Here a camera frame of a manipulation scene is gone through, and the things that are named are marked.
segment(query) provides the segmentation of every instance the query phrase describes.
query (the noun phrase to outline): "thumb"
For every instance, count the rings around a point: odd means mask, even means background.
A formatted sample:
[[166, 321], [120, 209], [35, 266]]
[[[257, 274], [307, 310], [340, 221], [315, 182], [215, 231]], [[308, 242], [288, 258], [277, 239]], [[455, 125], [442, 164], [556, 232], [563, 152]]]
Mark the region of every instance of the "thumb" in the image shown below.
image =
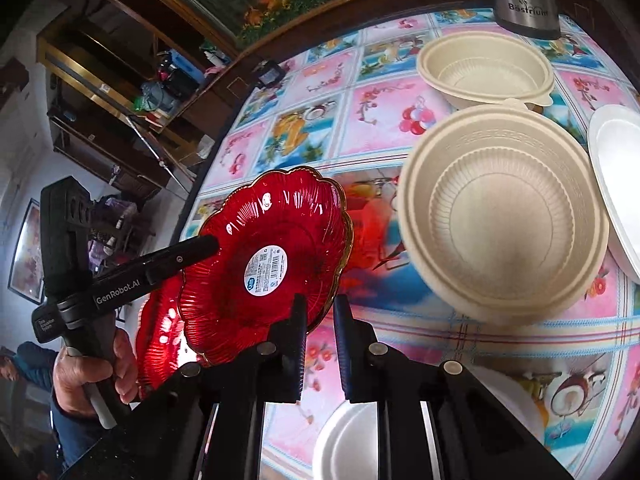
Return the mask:
[[70, 366], [68, 374], [66, 374], [65, 386], [69, 388], [87, 383], [97, 383], [113, 375], [113, 367], [104, 359], [85, 356], [68, 356], [67, 359], [69, 359]]

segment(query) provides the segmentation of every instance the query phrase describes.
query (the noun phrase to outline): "red plate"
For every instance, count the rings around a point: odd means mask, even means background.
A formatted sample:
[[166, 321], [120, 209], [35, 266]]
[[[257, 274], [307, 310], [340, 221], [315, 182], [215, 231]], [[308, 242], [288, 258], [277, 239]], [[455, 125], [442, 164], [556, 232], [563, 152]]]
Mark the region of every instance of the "red plate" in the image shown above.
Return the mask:
[[296, 293], [306, 296], [313, 330], [353, 244], [342, 188], [305, 166], [239, 187], [200, 234], [216, 236], [220, 251], [185, 269], [179, 306], [189, 345], [212, 364], [264, 341]]
[[138, 384], [144, 398], [150, 390], [164, 383], [178, 368], [180, 334], [184, 323], [178, 314], [177, 299], [182, 274], [166, 280], [154, 290], [140, 311], [136, 334]]

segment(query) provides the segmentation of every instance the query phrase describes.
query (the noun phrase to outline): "white sticker label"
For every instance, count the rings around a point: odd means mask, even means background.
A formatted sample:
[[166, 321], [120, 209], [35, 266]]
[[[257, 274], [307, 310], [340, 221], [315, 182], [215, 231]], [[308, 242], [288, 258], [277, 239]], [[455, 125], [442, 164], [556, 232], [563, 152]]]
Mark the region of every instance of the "white sticker label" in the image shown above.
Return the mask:
[[278, 288], [287, 273], [287, 253], [268, 245], [252, 256], [244, 270], [244, 288], [254, 296], [266, 296]]

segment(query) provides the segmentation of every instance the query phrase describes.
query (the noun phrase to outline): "black handle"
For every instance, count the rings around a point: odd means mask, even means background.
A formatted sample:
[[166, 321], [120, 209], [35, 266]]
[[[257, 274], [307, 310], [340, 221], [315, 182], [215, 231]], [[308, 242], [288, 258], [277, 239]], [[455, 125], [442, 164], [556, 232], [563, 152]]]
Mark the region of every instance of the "black handle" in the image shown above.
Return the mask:
[[[105, 359], [111, 365], [115, 363], [113, 339], [115, 337], [115, 313], [94, 320], [89, 325], [68, 330], [64, 339], [67, 351], [71, 356], [88, 356]], [[84, 392], [94, 407], [100, 423], [110, 430], [129, 415], [131, 408], [120, 400], [114, 377], [95, 384], [85, 384]]]

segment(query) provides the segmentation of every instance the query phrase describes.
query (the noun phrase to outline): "human hand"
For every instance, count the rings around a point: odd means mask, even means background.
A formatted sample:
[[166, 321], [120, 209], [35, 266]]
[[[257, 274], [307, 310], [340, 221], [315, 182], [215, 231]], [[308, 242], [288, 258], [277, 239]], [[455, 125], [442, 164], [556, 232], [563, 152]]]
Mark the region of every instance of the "human hand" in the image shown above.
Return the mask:
[[138, 393], [138, 365], [133, 355], [129, 335], [116, 329], [113, 339], [116, 362], [111, 364], [95, 357], [73, 357], [66, 346], [60, 350], [53, 367], [53, 389], [58, 405], [70, 415], [95, 416], [95, 410], [82, 389], [83, 384], [97, 383], [116, 375], [116, 391], [120, 400], [129, 404]]

